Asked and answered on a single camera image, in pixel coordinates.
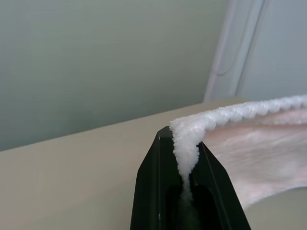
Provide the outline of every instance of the pink satin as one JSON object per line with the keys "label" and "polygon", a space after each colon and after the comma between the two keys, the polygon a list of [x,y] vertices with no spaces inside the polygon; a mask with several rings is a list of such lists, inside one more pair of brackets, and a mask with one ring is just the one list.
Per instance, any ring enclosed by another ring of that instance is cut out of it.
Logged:
{"label": "pink satin", "polygon": [[230,124],[209,132],[204,143],[226,168],[244,209],[307,186],[307,109]]}

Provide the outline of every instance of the white fluffy fabric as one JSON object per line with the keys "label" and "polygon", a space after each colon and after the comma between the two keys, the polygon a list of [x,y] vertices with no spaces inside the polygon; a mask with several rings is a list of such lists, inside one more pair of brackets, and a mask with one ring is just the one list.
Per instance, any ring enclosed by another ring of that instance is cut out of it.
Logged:
{"label": "white fluffy fabric", "polygon": [[226,168],[243,208],[307,185],[306,107],[307,95],[302,95],[248,102],[172,121],[182,199],[192,200],[189,174],[203,140]]}

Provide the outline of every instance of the beige countertop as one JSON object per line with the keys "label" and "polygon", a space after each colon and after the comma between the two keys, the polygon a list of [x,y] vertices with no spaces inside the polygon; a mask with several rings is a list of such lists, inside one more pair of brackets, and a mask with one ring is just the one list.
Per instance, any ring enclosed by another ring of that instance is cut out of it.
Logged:
{"label": "beige countertop", "polygon": [[0,152],[1,230],[127,230],[137,170],[169,121],[203,103]]}

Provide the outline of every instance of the light green wall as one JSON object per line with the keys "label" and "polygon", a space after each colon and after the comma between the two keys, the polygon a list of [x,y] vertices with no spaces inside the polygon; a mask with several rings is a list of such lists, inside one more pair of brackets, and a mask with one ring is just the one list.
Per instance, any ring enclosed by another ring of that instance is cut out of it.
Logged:
{"label": "light green wall", "polygon": [[226,0],[3,0],[0,150],[199,103]]}

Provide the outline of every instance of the black plastic holder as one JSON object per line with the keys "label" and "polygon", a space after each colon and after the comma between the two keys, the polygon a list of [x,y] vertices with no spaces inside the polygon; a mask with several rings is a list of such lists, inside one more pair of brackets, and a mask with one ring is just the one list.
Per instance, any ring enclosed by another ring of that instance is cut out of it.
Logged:
{"label": "black plastic holder", "polygon": [[[225,168],[201,143],[190,185],[201,228],[250,230]],[[177,230],[182,180],[173,154],[172,133],[161,129],[137,174],[130,230]]]}

